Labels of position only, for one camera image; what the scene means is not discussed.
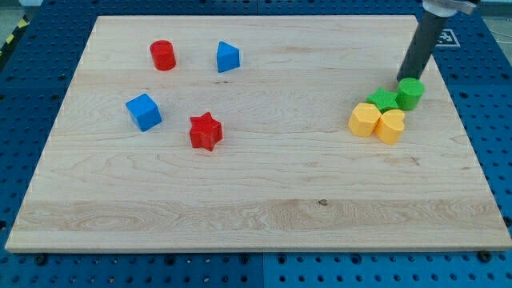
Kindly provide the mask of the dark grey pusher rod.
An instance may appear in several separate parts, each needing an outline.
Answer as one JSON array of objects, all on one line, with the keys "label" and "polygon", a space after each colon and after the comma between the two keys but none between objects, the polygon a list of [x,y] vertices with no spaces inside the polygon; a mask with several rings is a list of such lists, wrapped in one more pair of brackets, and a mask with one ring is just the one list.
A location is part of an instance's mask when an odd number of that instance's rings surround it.
[{"label": "dark grey pusher rod", "polygon": [[404,78],[420,79],[447,21],[448,18],[428,11],[423,14],[399,68],[398,82]]}]

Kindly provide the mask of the white rod mount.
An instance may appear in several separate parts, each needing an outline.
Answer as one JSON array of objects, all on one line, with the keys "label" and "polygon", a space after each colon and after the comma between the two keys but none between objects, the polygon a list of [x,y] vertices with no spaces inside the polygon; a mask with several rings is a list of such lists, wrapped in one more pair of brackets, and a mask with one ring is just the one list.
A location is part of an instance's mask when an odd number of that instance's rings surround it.
[{"label": "white rod mount", "polygon": [[431,14],[449,18],[457,12],[472,14],[477,8],[477,2],[470,0],[423,0],[422,7]]}]

